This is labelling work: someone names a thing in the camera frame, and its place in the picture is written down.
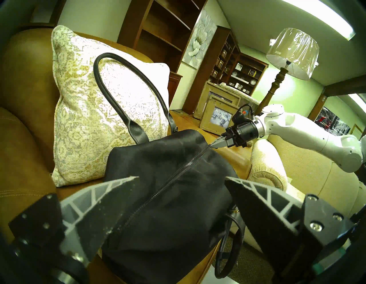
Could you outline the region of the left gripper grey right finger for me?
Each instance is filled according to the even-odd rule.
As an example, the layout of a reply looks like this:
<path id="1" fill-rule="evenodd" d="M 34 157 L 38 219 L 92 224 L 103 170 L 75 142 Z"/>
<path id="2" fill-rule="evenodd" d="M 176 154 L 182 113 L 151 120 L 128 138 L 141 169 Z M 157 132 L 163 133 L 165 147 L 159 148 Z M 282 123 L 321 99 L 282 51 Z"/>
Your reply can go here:
<path id="1" fill-rule="evenodd" d="M 271 264 L 274 283 L 316 283 L 341 259 L 355 224 L 315 194 L 303 201 L 284 191 L 225 178 L 239 213 Z"/>

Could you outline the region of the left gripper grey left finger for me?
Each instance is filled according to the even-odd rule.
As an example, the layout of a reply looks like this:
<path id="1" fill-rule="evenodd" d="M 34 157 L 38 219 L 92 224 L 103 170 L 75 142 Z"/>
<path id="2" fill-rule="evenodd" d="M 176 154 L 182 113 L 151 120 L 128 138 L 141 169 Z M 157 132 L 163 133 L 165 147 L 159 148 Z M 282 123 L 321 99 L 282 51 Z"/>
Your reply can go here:
<path id="1" fill-rule="evenodd" d="M 66 255 L 76 253 L 89 264 L 128 207 L 139 177 L 88 186 L 59 201 L 46 194 L 9 222 L 24 244 Z"/>

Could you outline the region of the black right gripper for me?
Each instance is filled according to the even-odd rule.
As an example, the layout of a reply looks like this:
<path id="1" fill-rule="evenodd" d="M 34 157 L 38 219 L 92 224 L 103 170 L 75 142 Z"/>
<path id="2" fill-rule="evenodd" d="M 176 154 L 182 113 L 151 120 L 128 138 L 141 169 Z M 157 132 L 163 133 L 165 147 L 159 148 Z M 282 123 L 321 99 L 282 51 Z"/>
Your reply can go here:
<path id="1" fill-rule="evenodd" d="M 212 149 L 224 147 L 243 147 L 247 142 L 259 137 L 258 129 L 254 122 L 244 122 L 239 125 L 233 125 L 227 128 L 227 141 L 225 137 L 218 137 L 211 144 Z"/>

